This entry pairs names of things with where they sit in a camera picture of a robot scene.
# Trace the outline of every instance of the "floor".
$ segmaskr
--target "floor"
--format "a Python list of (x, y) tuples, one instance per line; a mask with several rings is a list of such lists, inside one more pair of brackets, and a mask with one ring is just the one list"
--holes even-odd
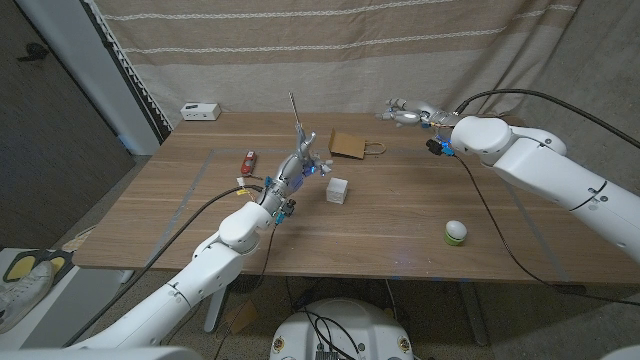
[[(148, 157), (135, 157), (136, 166), (107, 193), (61, 240), (58, 246), (106, 214)], [(174, 273), (150, 272), (98, 322), (104, 329), (170, 279)], [(249, 297), (244, 293), (254, 277), (242, 276), (228, 297), (233, 309)], [(381, 280), (290, 278), (294, 300), (315, 289), (309, 300), (345, 296), (389, 307)], [(390, 281), (401, 324), (409, 332), (414, 353), (422, 360), (440, 359), (598, 359), (640, 344), (640, 307), (559, 295), (541, 285), (478, 283), (476, 290), (491, 341), (475, 345), (458, 287), (453, 282)], [(640, 301), (640, 287), (589, 287), (589, 293)], [(272, 336), (290, 314), (283, 277), (266, 277), (250, 296), (259, 317), (224, 343), (220, 359), (266, 359)], [(219, 334), (202, 331), (208, 300), (193, 317), (185, 318), (163, 344), (186, 346), (211, 359)]]

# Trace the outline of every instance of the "white cube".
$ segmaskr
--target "white cube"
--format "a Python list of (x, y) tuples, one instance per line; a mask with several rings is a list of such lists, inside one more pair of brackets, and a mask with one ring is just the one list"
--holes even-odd
[(344, 204), (344, 198), (347, 197), (347, 184), (347, 180), (331, 178), (327, 186), (327, 201)]

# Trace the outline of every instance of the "small white box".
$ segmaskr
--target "small white box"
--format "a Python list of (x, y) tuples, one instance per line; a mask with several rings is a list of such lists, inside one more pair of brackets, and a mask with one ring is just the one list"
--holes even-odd
[(327, 186), (327, 201), (336, 204), (344, 204), (344, 198), (347, 197), (347, 180), (331, 178)]
[(180, 109), (185, 120), (215, 120), (220, 112), (218, 104), (186, 103)]

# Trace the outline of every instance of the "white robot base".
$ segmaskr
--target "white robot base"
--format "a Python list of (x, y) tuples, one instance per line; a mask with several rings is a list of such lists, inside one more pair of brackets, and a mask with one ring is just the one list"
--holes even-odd
[[(336, 324), (326, 321), (332, 343), (354, 359), (413, 359), (407, 332), (395, 319), (371, 304), (354, 299), (332, 298), (314, 302), (306, 308), (308, 312), (336, 321), (351, 335), (359, 348), (359, 354), (356, 354), (345, 332)], [(316, 316), (310, 313), (308, 315), (315, 322)], [(329, 339), (322, 320), (318, 320), (317, 327)], [(324, 340), (320, 345), (307, 314), (297, 312), (287, 318), (276, 331), (269, 359), (338, 359), (337, 355), (329, 352), (329, 346)]]

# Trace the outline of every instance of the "wooden table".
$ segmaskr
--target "wooden table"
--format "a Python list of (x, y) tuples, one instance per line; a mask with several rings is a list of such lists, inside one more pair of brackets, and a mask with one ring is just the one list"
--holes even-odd
[[(318, 134), (313, 150), (328, 158), (331, 129), (387, 145), (364, 160), (334, 157), (334, 171), (307, 178), (292, 196), (295, 213), (278, 227), (266, 274), (530, 282), (509, 257), (457, 160), (434, 156), (432, 136), (394, 127), (367, 114), (301, 114)], [(136, 269), (205, 201), (237, 186), (248, 150), (255, 174), (273, 176), (294, 149), (292, 114), (225, 113), (213, 122), (183, 121), (151, 158), (84, 245), (74, 262), (87, 268)], [(510, 188), (476, 157), (464, 157), (511, 249), (533, 273), (550, 281), (639, 283), (640, 267), (556, 205)], [(331, 177), (349, 181), (343, 205), (326, 202)], [(249, 183), (260, 184), (258, 180)], [(220, 221), (250, 198), (230, 195), (207, 209), (154, 268), (179, 270)], [(443, 240), (449, 220), (469, 235), (462, 246)], [(268, 233), (247, 258), (259, 273)]]

